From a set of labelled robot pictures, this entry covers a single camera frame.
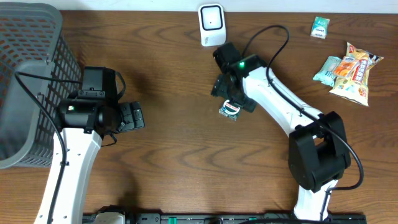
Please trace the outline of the roll of tape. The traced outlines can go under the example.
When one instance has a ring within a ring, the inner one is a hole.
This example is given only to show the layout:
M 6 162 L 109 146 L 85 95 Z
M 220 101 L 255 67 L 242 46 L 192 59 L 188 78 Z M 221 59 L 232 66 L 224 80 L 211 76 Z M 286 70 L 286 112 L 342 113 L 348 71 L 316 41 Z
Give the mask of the roll of tape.
M 221 108 L 219 109 L 219 114 L 236 121 L 241 112 L 241 107 L 225 100 Z

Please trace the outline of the green wet wipes pack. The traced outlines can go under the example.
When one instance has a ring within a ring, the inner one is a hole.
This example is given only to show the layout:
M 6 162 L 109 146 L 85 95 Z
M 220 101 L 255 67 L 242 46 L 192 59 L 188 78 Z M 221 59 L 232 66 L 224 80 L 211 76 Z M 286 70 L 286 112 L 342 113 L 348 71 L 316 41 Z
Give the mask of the green wet wipes pack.
M 336 80 L 336 75 L 333 71 L 341 61 L 342 59 L 338 57 L 329 56 L 320 71 L 314 75 L 313 80 L 320 81 L 324 85 L 333 87 Z

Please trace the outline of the small green wipes pack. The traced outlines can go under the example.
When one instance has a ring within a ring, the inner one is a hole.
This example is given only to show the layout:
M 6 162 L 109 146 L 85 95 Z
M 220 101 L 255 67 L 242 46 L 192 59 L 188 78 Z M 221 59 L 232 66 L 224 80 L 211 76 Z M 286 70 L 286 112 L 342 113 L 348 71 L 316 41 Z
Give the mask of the small green wipes pack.
M 328 33 L 328 25 L 330 20 L 323 17 L 316 17 L 312 25 L 310 35 L 319 39 L 325 39 Z

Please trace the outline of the orange tissue pack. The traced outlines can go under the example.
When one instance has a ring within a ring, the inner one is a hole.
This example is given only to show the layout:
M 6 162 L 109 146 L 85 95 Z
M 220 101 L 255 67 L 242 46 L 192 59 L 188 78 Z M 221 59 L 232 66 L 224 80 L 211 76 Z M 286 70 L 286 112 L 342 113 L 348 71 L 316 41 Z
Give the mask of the orange tissue pack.
M 361 63 L 368 63 L 368 57 L 363 56 L 360 58 L 354 58 L 350 56 L 344 56 L 342 61 L 333 70 L 333 74 L 339 78 L 349 78 L 353 70 Z

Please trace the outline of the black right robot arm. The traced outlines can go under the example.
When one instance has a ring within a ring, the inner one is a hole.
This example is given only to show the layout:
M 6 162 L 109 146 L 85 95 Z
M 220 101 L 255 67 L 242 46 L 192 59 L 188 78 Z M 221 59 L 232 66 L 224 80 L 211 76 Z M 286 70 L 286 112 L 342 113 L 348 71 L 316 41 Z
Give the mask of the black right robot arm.
M 341 117 L 306 104 L 257 55 L 215 52 L 213 58 L 221 73 L 211 94 L 248 112 L 261 106 L 287 135 L 289 170 L 299 185 L 294 215 L 325 221 L 331 193 L 351 165 Z

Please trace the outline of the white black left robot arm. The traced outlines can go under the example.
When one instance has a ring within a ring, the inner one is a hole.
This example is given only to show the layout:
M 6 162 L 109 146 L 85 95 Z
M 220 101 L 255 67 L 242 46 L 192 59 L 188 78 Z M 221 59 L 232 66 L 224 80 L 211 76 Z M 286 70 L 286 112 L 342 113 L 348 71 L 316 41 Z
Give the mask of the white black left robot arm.
M 36 223 L 82 223 L 90 173 L 106 135 L 145 126 L 139 102 L 66 99 L 57 108 L 53 158 Z

